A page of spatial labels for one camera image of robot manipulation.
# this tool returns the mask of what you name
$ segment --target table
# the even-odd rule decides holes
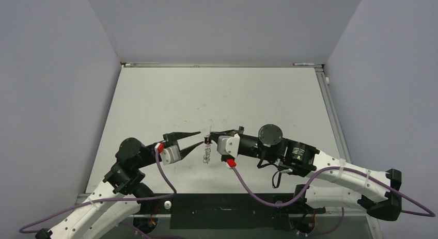
[[[92,192],[114,164],[124,139],[135,137],[147,145],[174,131],[202,132],[181,140],[184,148],[203,140],[210,127],[223,131],[241,125],[245,134],[257,135],[262,125],[272,123],[286,138],[349,161],[327,92],[323,73],[314,68],[122,68],[86,192]],[[200,146],[183,161],[163,167],[179,193],[245,193],[214,149],[209,164],[202,162],[203,155]],[[291,193],[307,181],[284,176],[280,188],[273,189],[276,170],[257,169],[257,162],[245,156],[236,159],[255,193]],[[171,193],[155,165],[141,171],[146,175],[143,182],[155,193]],[[313,185],[333,184],[317,180]]]

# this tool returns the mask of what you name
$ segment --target screw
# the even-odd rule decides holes
[[[166,208],[167,210],[169,210],[172,207],[172,202],[170,201],[166,201],[164,202],[164,208]]]

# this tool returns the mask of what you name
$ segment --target white wall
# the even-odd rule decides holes
[[[0,232],[34,238],[85,189],[120,64],[87,0],[0,0],[0,25]]]
[[[325,71],[353,161],[403,173],[438,212],[438,0],[362,0]],[[408,202],[404,209],[415,209]],[[381,222],[385,238],[436,238],[436,218]]]
[[[361,0],[89,0],[125,62],[325,63]]]

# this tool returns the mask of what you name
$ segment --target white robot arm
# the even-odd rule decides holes
[[[41,229],[35,238],[100,238],[126,217],[140,210],[141,201],[138,199],[152,200],[171,196],[155,197],[152,190],[141,183],[145,175],[139,169],[159,161],[167,165],[182,160],[202,142],[180,150],[178,140],[199,133],[164,134],[163,141],[148,146],[144,146],[135,138],[124,140],[116,153],[116,163],[92,194],[82,204],[76,206],[67,218],[50,229]]]
[[[372,171],[345,160],[329,156],[325,152],[301,142],[283,138],[279,127],[264,125],[258,137],[243,134],[243,127],[238,130],[211,132],[207,143],[217,143],[217,151],[222,161],[234,160],[238,155],[260,159],[258,168],[274,165],[280,173],[302,177],[311,177],[318,170],[338,167],[320,173],[317,178],[335,183],[341,187],[314,187],[306,190],[303,200],[312,208],[324,206],[350,207],[366,210],[370,216],[382,220],[396,220],[401,212],[401,197],[387,188],[371,181],[372,177],[396,190],[401,185],[401,172],[391,169],[387,172]],[[343,169],[353,169],[364,176]],[[304,185],[298,185],[297,194]]]

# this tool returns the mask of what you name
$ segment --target metal spring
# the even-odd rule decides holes
[[[210,152],[211,152],[210,147],[211,145],[206,145],[204,160],[202,161],[203,163],[208,164],[208,162],[210,161]]]

